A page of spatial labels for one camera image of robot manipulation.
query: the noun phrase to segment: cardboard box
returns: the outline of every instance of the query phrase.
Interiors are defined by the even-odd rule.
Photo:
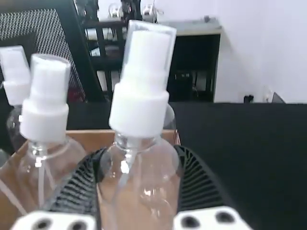
[[[114,131],[112,130],[74,130],[68,131],[67,134],[80,142],[88,153],[101,147],[108,147],[114,140]],[[173,145],[180,144],[180,138],[176,130],[164,130],[163,138]],[[31,206],[30,199],[27,199],[27,190],[17,183],[13,169],[17,167],[25,152],[26,145],[23,145],[18,154],[13,154],[10,160],[0,169],[0,179],[13,191],[18,199]],[[20,214],[2,192],[0,192],[0,206],[0,230],[9,230]]]

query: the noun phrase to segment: bottle neck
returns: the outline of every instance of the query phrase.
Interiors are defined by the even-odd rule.
[[[132,138],[116,132],[114,137],[114,144],[123,151],[133,150],[142,152],[155,145],[159,138],[161,137],[157,136],[153,138]]]
[[[34,157],[52,158],[64,153],[69,147],[68,143],[68,139],[61,143],[29,141],[27,153]]]

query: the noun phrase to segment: black chair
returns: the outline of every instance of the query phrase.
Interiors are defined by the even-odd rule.
[[[29,33],[35,52],[71,62],[69,101],[105,101],[73,0],[1,0],[0,42]]]
[[[123,21],[86,21],[82,24],[84,30],[95,29],[97,34],[97,47],[99,48],[99,56],[91,56],[91,61],[95,71],[103,71],[106,76],[107,93],[112,100],[112,71],[120,71],[122,67],[125,39],[123,28],[128,27],[128,23]],[[103,29],[107,28],[114,39],[110,40],[103,34]],[[117,49],[109,50],[108,47],[116,47]]]

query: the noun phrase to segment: white wall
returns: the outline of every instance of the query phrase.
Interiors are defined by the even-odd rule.
[[[261,31],[265,0],[217,0],[217,15],[224,29],[218,59],[215,102],[243,102],[246,94],[261,90]]]
[[[289,103],[307,103],[307,2],[270,0],[262,39],[261,80]]]
[[[242,102],[265,88],[287,103],[307,102],[307,2],[217,0],[224,28],[216,102]]]

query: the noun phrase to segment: wall outlet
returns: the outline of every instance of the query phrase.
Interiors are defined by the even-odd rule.
[[[274,91],[271,90],[268,86],[265,86],[263,89],[263,102],[264,103],[271,103],[273,96],[274,96]]]

